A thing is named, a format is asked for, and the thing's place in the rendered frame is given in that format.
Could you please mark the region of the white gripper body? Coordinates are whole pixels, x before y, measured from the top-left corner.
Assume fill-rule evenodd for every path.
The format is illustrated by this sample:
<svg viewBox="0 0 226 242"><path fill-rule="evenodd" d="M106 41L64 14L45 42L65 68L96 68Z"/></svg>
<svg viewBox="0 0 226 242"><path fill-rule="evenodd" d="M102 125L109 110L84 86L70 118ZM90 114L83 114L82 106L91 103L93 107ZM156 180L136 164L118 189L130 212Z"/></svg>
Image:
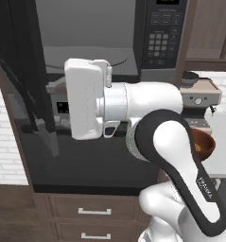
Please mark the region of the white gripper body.
<svg viewBox="0 0 226 242"><path fill-rule="evenodd" d="M69 59L64 64L72 137L90 140L102 135L103 119L96 116L96 100L103 96L107 62Z"/></svg>

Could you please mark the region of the black microwave door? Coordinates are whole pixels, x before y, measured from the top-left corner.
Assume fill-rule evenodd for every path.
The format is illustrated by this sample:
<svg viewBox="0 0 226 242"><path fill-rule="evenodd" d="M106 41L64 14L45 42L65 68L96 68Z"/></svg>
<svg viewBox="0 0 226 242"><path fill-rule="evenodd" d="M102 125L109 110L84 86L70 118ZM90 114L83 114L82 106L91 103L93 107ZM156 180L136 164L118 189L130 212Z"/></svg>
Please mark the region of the black microwave door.
<svg viewBox="0 0 226 242"><path fill-rule="evenodd" d="M25 103L32 129L58 156L35 0L0 0L0 64Z"/></svg>

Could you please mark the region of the black microwave oven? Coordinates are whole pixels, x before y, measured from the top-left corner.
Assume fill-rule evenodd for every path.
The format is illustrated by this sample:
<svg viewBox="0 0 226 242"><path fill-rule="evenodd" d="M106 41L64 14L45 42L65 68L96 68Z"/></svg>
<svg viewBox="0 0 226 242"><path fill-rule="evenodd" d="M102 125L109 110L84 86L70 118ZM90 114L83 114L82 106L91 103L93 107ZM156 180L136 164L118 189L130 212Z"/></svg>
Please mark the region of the black microwave oven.
<svg viewBox="0 0 226 242"><path fill-rule="evenodd" d="M190 0L35 0L46 71L106 60L113 81L175 83Z"/></svg>

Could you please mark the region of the brown bowl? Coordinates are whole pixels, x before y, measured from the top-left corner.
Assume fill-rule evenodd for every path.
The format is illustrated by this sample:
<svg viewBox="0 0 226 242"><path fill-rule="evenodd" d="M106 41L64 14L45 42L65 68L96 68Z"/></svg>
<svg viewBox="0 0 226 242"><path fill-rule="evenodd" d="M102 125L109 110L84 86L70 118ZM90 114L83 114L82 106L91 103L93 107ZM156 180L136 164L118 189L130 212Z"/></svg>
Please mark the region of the brown bowl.
<svg viewBox="0 0 226 242"><path fill-rule="evenodd" d="M191 129L191 131L194 144L198 144L201 147L201 152L196 151L197 155L201 161L204 161L213 153L216 148L216 142L210 134L202 130Z"/></svg>

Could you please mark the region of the brown drawer front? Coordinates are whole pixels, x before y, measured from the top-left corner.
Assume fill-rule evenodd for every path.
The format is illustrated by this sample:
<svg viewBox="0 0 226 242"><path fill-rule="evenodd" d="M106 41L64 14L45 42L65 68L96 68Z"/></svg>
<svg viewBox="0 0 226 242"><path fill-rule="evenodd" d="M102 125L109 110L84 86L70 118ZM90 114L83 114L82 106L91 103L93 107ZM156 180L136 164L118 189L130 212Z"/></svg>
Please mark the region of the brown drawer front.
<svg viewBox="0 0 226 242"><path fill-rule="evenodd" d="M132 221L138 217L139 206L136 197L101 195L49 195L51 213L58 219L97 219ZM79 215L78 208L90 211L112 209L110 216Z"/></svg>
<svg viewBox="0 0 226 242"><path fill-rule="evenodd" d="M60 242L136 242L136 226L133 224L58 223L57 235ZM111 240L81 239L81 233L88 235L112 235Z"/></svg>

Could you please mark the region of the grey coffee machine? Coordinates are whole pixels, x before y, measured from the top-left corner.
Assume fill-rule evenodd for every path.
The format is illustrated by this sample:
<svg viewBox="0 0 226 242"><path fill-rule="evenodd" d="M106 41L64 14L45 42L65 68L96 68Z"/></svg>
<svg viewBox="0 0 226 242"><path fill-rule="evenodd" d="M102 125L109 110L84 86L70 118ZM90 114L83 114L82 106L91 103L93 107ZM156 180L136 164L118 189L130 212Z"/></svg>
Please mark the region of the grey coffee machine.
<svg viewBox="0 0 226 242"><path fill-rule="evenodd" d="M180 87L183 96L183 118L191 128L208 134L212 129L205 119L207 109L215 113L222 91L210 78L200 78L195 72L184 71Z"/></svg>

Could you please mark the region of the brown wall cupboards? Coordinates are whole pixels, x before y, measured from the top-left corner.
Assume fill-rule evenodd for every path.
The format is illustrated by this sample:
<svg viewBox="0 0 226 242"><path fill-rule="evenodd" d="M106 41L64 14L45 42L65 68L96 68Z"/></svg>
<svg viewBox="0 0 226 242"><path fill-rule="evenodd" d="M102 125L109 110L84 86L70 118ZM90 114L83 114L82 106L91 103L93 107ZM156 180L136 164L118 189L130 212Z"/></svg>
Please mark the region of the brown wall cupboards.
<svg viewBox="0 0 226 242"><path fill-rule="evenodd" d="M226 71L226 0L189 0L184 70Z"/></svg>

